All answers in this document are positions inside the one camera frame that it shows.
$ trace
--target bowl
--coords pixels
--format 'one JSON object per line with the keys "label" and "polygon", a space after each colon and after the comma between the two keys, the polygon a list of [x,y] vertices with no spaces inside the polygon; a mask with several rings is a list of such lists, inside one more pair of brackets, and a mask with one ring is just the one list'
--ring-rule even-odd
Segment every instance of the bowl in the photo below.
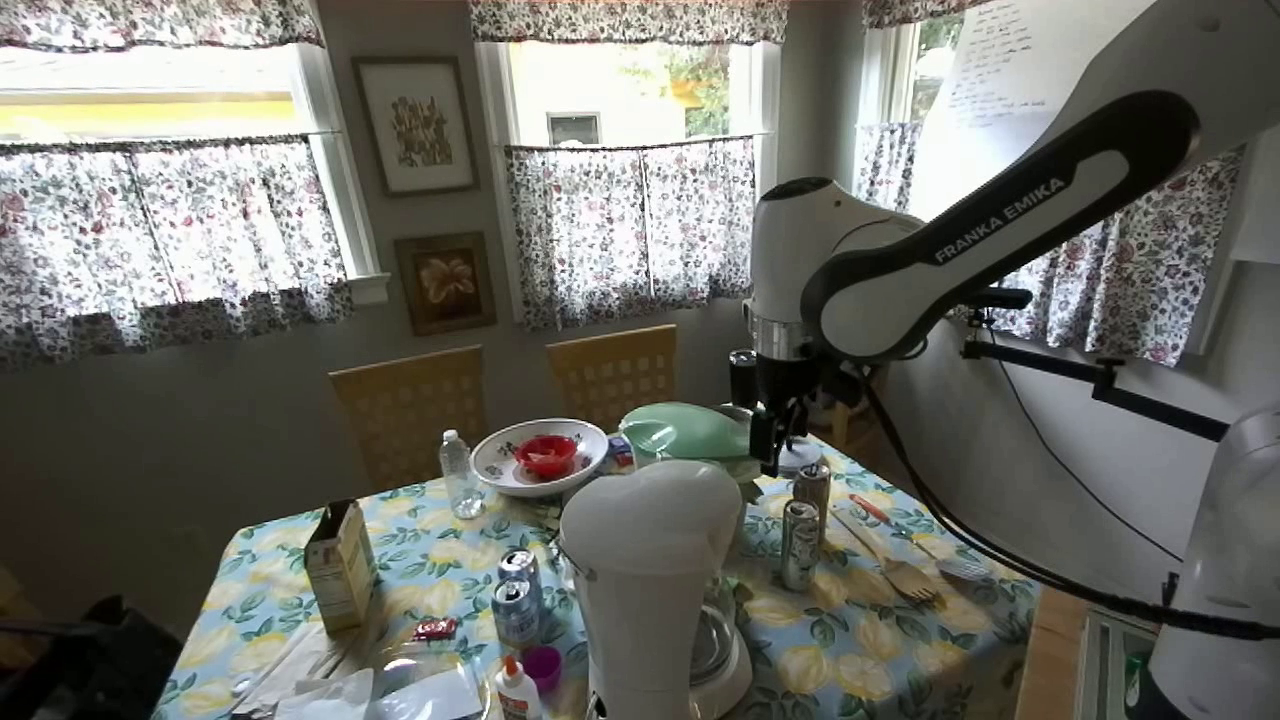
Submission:
{"label": "bowl", "polygon": [[743,459],[752,425],[705,404],[641,404],[619,420],[641,459]]}
{"label": "bowl", "polygon": [[532,437],[517,448],[517,464],[532,479],[558,479],[575,470],[575,438],[572,437]]}
{"label": "bowl", "polygon": [[[517,448],[522,448],[537,437],[572,437],[575,438],[575,468],[569,477],[557,479],[537,479],[522,470]],[[489,430],[474,448],[473,448],[473,470],[498,494],[569,494],[581,485],[589,485],[601,464],[608,456],[608,437],[575,415],[538,415],[538,420],[522,420],[522,425],[508,425],[498,430]]]}

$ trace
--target bottle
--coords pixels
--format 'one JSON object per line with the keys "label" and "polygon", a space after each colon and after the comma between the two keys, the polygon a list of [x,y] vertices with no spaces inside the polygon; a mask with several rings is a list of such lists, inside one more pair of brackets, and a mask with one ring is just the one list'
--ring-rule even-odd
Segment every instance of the bottle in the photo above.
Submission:
{"label": "bottle", "polygon": [[532,674],[522,670],[522,662],[517,657],[502,657],[498,670],[497,670],[497,704],[502,713],[502,720],[543,720],[543,701],[537,697]]}
{"label": "bottle", "polygon": [[818,557],[818,516],[813,502],[784,502],[784,536],[779,536],[779,551],[776,551],[776,580],[786,591],[807,591],[815,557]]}
{"label": "bottle", "polygon": [[543,638],[543,582],[532,551],[508,551],[497,562],[491,624],[497,638],[508,649],[532,649]]}
{"label": "bottle", "polygon": [[790,438],[779,456],[784,477],[790,479],[790,499],[807,502],[828,536],[828,499],[832,499],[832,464],[813,438]]}
{"label": "bottle", "polygon": [[484,486],[473,470],[473,448],[455,429],[447,429],[440,438],[440,477],[447,486],[452,516],[473,520],[484,510]]}

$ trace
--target picture frame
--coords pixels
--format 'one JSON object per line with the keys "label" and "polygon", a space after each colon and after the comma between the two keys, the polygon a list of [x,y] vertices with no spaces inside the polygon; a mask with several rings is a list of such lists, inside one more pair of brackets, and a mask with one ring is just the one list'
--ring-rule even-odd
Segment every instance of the picture frame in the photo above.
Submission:
{"label": "picture frame", "polygon": [[399,288],[416,334],[491,324],[484,231],[397,239]]}
{"label": "picture frame", "polygon": [[363,56],[356,80],[386,197],[474,189],[452,56]]}

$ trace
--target floral curtain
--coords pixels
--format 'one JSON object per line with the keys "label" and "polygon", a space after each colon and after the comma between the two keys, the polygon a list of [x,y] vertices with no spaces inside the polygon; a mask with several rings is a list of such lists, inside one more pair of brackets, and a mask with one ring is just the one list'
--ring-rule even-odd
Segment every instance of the floral curtain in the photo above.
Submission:
{"label": "floral curtain", "polygon": [[928,14],[965,10],[982,0],[866,0],[866,27],[919,25]]}
{"label": "floral curtain", "polygon": [[907,213],[913,200],[913,175],[915,175],[915,144],[919,123],[885,123],[885,129],[864,129],[864,148],[859,166],[850,175],[850,197],[885,206]]}
{"label": "floral curtain", "polygon": [[511,148],[528,329],[687,309],[752,285],[755,139]]}
{"label": "floral curtain", "polygon": [[304,137],[0,148],[0,368],[348,309]]}
{"label": "floral curtain", "polygon": [[1037,299],[996,310],[996,329],[1048,347],[1177,363],[1226,224],[1241,153],[1151,189],[1081,239],[1004,276]]}
{"label": "floral curtain", "polygon": [[779,43],[786,0],[473,0],[474,40]]}
{"label": "floral curtain", "polygon": [[308,0],[0,0],[0,48],[117,51],[321,43]]}

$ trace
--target dish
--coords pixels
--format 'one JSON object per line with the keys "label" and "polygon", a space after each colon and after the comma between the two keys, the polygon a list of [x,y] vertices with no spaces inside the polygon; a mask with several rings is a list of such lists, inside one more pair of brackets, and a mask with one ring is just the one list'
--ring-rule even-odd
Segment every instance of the dish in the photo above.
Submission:
{"label": "dish", "polygon": [[[537,438],[537,437],[572,437],[575,438],[575,470],[558,477],[558,479],[532,479],[522,477],[517,448]],[[608,437],[575,415],[538,415],[538,420],[522,420],[522,425],[508,425],[491,437],[484,437],[473,448],[473,470],[497,486],[498,494],[558,494],[581,486],[582,479],[596,477],[596,468],[608,456]]]}

